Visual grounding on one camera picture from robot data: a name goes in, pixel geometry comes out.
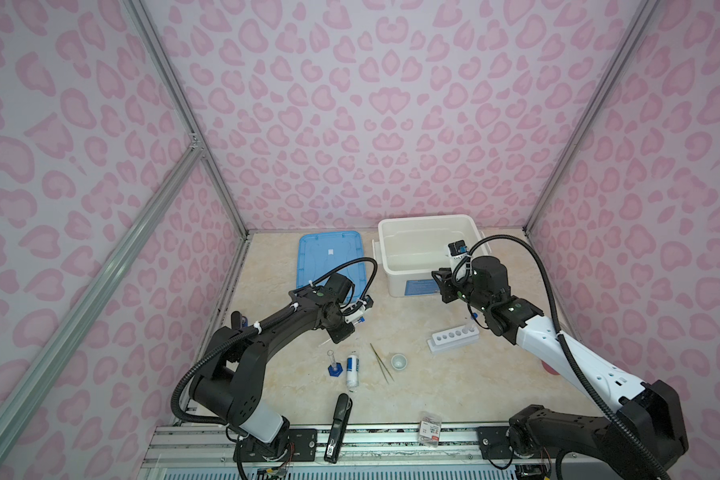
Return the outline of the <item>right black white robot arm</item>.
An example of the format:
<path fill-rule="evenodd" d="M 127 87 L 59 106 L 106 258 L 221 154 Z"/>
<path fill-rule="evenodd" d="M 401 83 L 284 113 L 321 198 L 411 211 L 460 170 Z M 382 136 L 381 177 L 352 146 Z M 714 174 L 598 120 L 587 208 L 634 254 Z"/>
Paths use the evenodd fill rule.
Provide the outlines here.
<path fill-rule="evenodd" d="M 432 272 L 444 303 L 464 302 L 480 326 L 550 366 L 587 396 L 597 416 L 566 414 L 533 404 L 508 421 L 518 457 L 542 450 L 603 461 L 623 479 L 665 479 L 689 450 L 681 400 L 669 384 L 648 383 L 563 332 L 558 321 L 511 292 L 506 267 L 480 256 L 468 272 Z"/>

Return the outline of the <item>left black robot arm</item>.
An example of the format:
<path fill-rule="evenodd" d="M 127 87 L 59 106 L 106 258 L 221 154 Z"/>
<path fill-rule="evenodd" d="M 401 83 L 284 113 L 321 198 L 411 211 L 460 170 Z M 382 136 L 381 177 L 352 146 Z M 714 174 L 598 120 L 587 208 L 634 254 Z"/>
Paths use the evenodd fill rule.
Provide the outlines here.
<path fill-rule="evenodd" d="M 316 286 L 290 291 L 289 303 L 261 321 L 218 329 L 174 388 L 173 415 L 228 427 L 263 444 L 280 443 L 287 420 L 262 401 L 267 364 L 308 331 L 324 330 L 335 343 L 348 338 L 354 326 L 345 320 L 342 305 L 353 292 L 353 282 L 334 273 Z"/>

